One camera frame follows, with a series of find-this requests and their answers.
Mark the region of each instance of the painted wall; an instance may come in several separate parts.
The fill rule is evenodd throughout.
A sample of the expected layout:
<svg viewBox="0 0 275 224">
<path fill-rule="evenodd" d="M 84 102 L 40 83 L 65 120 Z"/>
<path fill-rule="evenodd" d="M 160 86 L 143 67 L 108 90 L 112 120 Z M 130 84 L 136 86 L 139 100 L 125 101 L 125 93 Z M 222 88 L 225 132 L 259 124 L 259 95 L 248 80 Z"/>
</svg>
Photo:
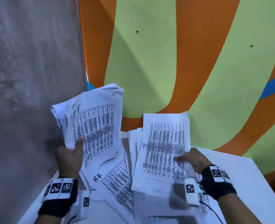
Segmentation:
<svg viewBox="0 0 275 224">
<path fill-rule="evenodd" d="M 275 180 L 275 0 L 79 0 L 89 82 L 124 88 L 122 130 L 190 112 L 192 146 Z"/>
</svg>

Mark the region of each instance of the black wire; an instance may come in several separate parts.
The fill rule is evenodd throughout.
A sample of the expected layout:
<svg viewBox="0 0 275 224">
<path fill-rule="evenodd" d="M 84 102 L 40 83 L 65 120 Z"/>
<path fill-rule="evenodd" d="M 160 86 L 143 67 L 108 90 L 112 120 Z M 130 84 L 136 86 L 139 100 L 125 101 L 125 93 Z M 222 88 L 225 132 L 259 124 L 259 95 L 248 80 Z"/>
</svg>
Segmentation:
<svg viewBox="0 0 275 224">
<path fill-rule="evenodd" d="M 219 219 L 219 221 L 221 222 L 221 224 L 223 224 L 222 220 L 219 218 L 219 216 L 216 214 L 216 212 L 205 202 L 200 201 L 200 203 L 205 204 L 208 208 L 210 208 L 211 211 L 213 211 L 213 213 L 217 216 L 217 218 Z"/>
</svg>

